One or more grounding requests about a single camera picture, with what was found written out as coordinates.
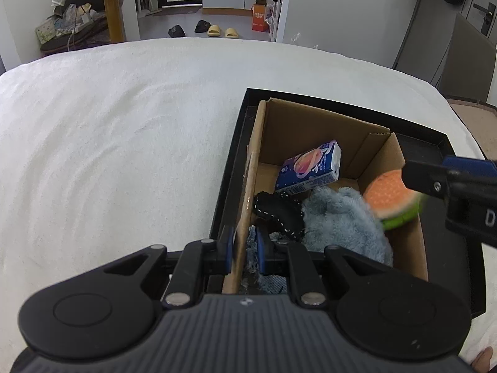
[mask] yellow slipper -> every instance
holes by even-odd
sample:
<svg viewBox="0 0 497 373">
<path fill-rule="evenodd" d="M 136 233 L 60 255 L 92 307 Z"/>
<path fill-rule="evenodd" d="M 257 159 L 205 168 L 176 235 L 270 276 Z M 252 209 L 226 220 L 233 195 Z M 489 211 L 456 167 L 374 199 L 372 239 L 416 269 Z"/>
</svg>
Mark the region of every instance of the yellow slipper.
<svg viewBox="0 0 497 373">
<path fill-rule="evenodd" d="M 226 38 L 238 39 L 238 32 L 235 28 L 228 28 L 225 34 Z"/>
<path fill-rule="evenodd" d="M 208 36 L 219 36 L 221 34 L 221 29 L 218 25 L 211 25 L 209 30 L 207 31 Z"/>
</svg>

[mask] bed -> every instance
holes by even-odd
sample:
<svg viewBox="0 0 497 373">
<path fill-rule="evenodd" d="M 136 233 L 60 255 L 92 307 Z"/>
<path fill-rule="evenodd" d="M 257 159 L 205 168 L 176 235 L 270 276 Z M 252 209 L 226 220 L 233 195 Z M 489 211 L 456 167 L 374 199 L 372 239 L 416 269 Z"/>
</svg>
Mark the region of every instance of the bed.
<svg viewBox="0 0 497 373">
<path fill-rule="evenodd" d="M 62 53 L 0 77 L 0 371 L 24 348 L 34 291 L 153 243 L 209 234 L 246 88 L 382 111 L 482 158 L 435 88 L 333 53 L 227 39 L 155 39 Z M 484 246 L 487 313 L 462 351 L 497 346 L 497 251 Z"/>
</svg>

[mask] orange box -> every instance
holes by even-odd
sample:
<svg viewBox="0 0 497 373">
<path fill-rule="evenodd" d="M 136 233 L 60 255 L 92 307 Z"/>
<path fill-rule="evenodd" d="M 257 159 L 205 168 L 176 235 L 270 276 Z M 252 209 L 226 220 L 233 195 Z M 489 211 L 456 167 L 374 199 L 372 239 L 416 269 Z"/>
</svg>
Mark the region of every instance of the orange box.
<svg viewBox="0 0 497 373">
<path fill-rule="evenodd" d="M 267 13 L 267 1 L 256 0 L 252 5 L 252 30 L 264 32 L 267 31 L 269 25 L 265 21 Z"/>
</svg>

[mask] blue plush fabric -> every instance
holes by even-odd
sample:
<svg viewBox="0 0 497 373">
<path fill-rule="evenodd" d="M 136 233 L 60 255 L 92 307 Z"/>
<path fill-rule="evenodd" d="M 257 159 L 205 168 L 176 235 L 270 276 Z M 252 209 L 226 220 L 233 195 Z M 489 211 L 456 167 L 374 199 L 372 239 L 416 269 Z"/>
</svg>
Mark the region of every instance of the blue plush fabric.
<svg viewBox="0 0 497 373">
<path fill-rule="evenodd" d="M 306 230 L 302 243 L 309 251 L 324 251 L 336 244 L 357 254 L 392 266 L 393 252 L 379 220 L 359 192 L 323 186 L 315 188 L 304 203 Z"/>
</svg>

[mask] blue tissue package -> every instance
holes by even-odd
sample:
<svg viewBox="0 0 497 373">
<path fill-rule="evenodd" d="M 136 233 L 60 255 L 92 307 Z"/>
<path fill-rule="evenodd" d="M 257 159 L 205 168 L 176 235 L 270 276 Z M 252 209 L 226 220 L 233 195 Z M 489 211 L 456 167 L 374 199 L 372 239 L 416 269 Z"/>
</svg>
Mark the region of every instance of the blue tissue package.
<svg viewBox="0 0 497 373">
<path fill-rule="evenodd" d="M 341 149 L 333 140 L 286 160 L 276 180 L 275 192 L 304 192 L 339 179 Z"/>
</svg>

